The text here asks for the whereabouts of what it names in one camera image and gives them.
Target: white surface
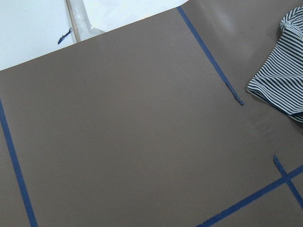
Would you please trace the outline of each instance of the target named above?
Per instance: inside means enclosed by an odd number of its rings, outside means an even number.
[[[83,0],[91,25],[108,32],[182,5],[188,0]]]
[[[0,70],[74,43],[64,0],[0,0]]]

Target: blue line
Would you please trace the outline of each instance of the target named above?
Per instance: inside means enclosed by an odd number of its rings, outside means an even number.
[[[280,171],[283,179],[285,180],[286,184],[288,185],[289,189],[292,191],[292,193],[294,194],[298,203],[300,204],[301,208],[303,209],[303,199],[302,199],[302,197],[300,196],[298,190],[294,186],[293,182],[291,181],[291,179],[289,178],[287,173],[285,172],[285,170],[284,170],[283,166],[281,165],[279,159],[275,155],[274,155],[274,162],[275,162],[276,167]]]
[[[296,168],[294,171],[288,174],[290,179],[298,176],[299,174],[303,173],[303,165]],[[215,223],[221,221],[222,219],[226,218],[227,216],[233,214],[234,212],[240,210],[241,208],[245,207],[246,205],[252,203],[254,200],[262,197],[263,195],[267,194],[268,192],[276,189],[277,187],[281,186],[285,183],[284,178],[280,178],[273,183],[265,186],[264,188],[260,189],[259,191],[253,193],[252,195],[246,197],[245,199],[241,200],[240,202],[236,203],[235,205],[227,208],[226,210],[222,211],[220,214],[213,216],[212,218],[208,219],[207,221],[203,222],[196,227],[210,227]]]
[[[228,87],[228,89],[231,91],[233,97],[237,100],[238,103],[240,103],[240,105],[244,105],[244,102],[240,99],[240,97],[238,96],[237,92],[233,89],[232,85],[230,84],[230,82],[226,78],[226,76],[223,73],[222,69],[220,68],[220,66],[218,65],[218,63],[216,62],[216,60],[214,59],[213,55],[210,53],[210,51],[207,48],[206,44],[203,42],[201,36],[196,31],[195,27],[190,22],[189,18],[187,17],[186,13],[183,11],[183,9],[181,8],[181,6],[177,7],[177,10],[178,10],[179,14],[182,16],[184,22],[187,24],[187,26],[190,29],[191,33],[194,35],[194,37],[196,38],[196,40],[200,44],[200,47],[203,49],[203,51],[206,54],[206,56],[208,57],[209,61],[212,63],[213,67],[216,69],[216,71],[219,74],[219,76],[221,77],[222,81],[226,84],[226,86]]]
[[[11,137],[10,131],[9,131],[9,125],[7,123],[6,117],[5,117],[5,113],[4,113],[4,109],[2,106],[2,102],[0,100],[0,121],[2,124],[2,129],[3,129],[3,133],[4,133],[4,137],[6,140],[6,144],[8,146],[9,149],[9,155],[10,155],[10,159],[11,162],[13,164],[14,170],[15,170],[15,175],[18,181],[18,185],[19,185],[19,189],[22,195],[22,199],[23,199],[23,203],[25,206],[25,210],[27,212],[27,217],[30,223],[31,227],[38,227],[36,218],[35,218],[35,214],[32,208],[32,204],[30,202],[29,199],[29,195],[27,192],[27,187],[25,185],[25,181],[21,172],[21,167],[17,158],[17,154],[16,154],[16,150],[15,150],[15,146],[13,143],[13,139]]]

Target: striped shirt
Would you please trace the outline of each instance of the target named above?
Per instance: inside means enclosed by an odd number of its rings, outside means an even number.
[[[303,6],[280,23],[282,36],[247,91],[303,122]]]

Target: striped cloth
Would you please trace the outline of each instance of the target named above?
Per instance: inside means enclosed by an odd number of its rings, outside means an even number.
[[[281,21],[282,36],[247,91],[303,122],[303,6]]]

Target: blue tape strip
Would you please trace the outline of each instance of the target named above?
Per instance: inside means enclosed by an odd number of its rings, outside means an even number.
[[[9,125],[7,123],[7,120],[6,120],[6,117],[5,117],[5,114],[4,114],[4,109],[3,109],[3,106],[2,106],[1,100],[0,100],[0,122],[1,122],[1,125],[2,125],[4,137],[5,137],[5,140],[6,140],[6,144],[7,144],[8,149],[9,149],[10,159],[11,159],[11,162],[12,162],[13,167],[14,167],[15,175],[16,175],[17,182],[18,182],[18,185],[19,185],[19,189],[20,189],[20,192],[21,192],[21,195],[22,195],[25,210],[27,212],[27,217],[28,217],[30,226],[31,227],[38,227],[38,224],[37,224],[37,221],[36,221],[36,218],[35,218],[35,214],[34,214],[34,211],[33,211],[33,208],[32,208],[32,204],[30,202],[29,195],[28,195],[28,192],[27,192],[27,187],[25,185],[25,181],[24,181],[24,178],[23,178],[23,175],[22,175],[22,172],[21,172],[21,167],[20,167],[20,164],[19,164],[19,161],[18,161],[18,158],[17,158],[15,146],[14,146],[14,143],[13,143],[13,139],[12,139],[10,131],[9,131]]]
[[[230,82],[226,78],[226,76],[223,73],[222,69],[220,68],[220,66],[218,65],[218,63],[216,62],[216,60],[214,59],[214,57],[212,56],[212,54],[210,53],[209,49],[207,48],[207,46],[203,42],[201,36],[196,31],[195,27],[190,22],[189,18],[187,17],[186,13],[183,11],[183,9],[181,8],[181,6],[177,7],[177,10],[178,10],[179,14],[182,16],[182,18],[185,21],[185,23],[187,24],[187,26],[190,29],[191,33],[194,35],[194,37],[196,38],[196,40],[200,44],[200,47],[203,49],[203,51],[206,54],[206,56],[208,57],[209,61],[212,63],[213,67],[216,69],[216,71],[219,74],[219,76],[221,77],[222,81],[226,84],[226,86],[228,87],[228,89],[231,91],[233,97],[237,100],[238,103],[240,103],[240,105],[244,105],[244,102],[240,99],[240,97],[238,96],[237,92],[233,89],[232,85],[230,84]]]
[[[299,174],[303,173],[303,165],[300,166],[299,168],[296,168],[294,171],[290,172],[288,174],[289,178],[294,178],[298,176]],[[245,199],[241,200],[240,202],[236,203],[235,205],[227,208],[226,210],[222,211],[220,214],[217,214],[213,216],[212,218],[208,219],[207,221],[203,222],[200,225],[197,225],[197,227],[209,227],[214,225],[215,223],[221,221],[222,219],[226,218],[227,216],[233,214],[234,212],[240,210],[241,208],[245,207],[246,205],[252,203],[254,200],[262,197],[263,195],[267,194],[268,192],[276,189],[277,187],[281,186],[282,184],[285,183],[284,178],[280,178],[273,183],[265,186],[261,190],[253,193],[249,197],[246,197]]]
[[[294,194],[295,198],[297,199],[298,203],[300,204],[301,208],[303,209],[303,199],[300,196],[298,190],[294,186],[293,182],[290,180],[290,177],[287,175],[286,171],[284,170],[283,166],[281,165],[279,159],[274,155],[274,162],[278,170],[280,171],[283,179],[285,180],[286,184],[288,185],[289,189]]]

